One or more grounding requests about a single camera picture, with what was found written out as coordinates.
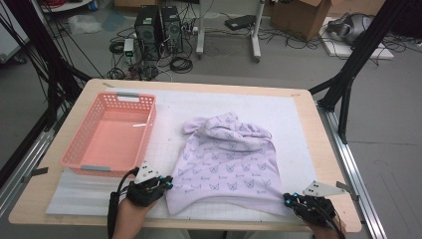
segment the desktop computer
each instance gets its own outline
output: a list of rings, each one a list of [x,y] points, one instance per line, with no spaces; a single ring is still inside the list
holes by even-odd
[[[143,5],[134,23],[137,42],[142,60],[160,59],[159,46],[164,41],[159,8],[156,5]]]
[[[183,52],[181,22],[176,6],[162,7],[161,15],[167,53]]]

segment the plastic bag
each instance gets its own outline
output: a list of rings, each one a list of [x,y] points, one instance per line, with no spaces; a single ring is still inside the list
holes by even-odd
[[[68,19],[72,35],[95,33],[102,29],[102,25],[91,15],[76,15]]]

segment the basket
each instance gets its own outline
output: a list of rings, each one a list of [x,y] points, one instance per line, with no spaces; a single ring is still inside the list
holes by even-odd
[[[61,165],[78,174],[124,176],[143,162],[155,115],[153,95],[99,93]]]

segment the table leg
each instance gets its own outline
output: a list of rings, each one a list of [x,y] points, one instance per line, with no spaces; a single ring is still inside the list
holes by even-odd
[[[258,6],[258,12],[257,12],[257,19],[255,22],[255,28],[252,31],[251,39],[252,39],[252,47],[254,49],[254,58],[257,60],[257,62],[260,62],[261,60],[261,50],[260,50],[260,43],[258,41],[258,32],[260,30],[260,24],[261,24],[261,18],[263,16],[265,6],[265,0],[260,0],[260,5]]]
[[[204,13],[203,13],[203,4],[202,0],[199,0],[199,25],[198,25],[198,40],[196,42],[196,55],[198,59],[202,58],[204,53],[204,39],[205,39],[205,29],[204,29]]]

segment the metal rail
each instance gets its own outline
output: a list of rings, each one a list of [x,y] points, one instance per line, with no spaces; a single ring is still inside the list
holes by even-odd
[[[342,142],[340,135],[338,134],[338,120],[333,112],[327,112],[324,109],[318,109],[325,116],[327,123],[329,124],[329,131],[336,145],[337,152],[341,158],[342,166],[350,183],[350,186],[354,190],[354,193],[359,196],[359,207],[361,213],[365,219],[367,228],[372,238],[374,239],[386,239],[384,228],[381,225],[381,221],[375,211],[369,194],[366,190],[365,184],[362,177],[360,176],[359,169],[357,168],[354,157],[351,154],[350,147],[348,144]]]

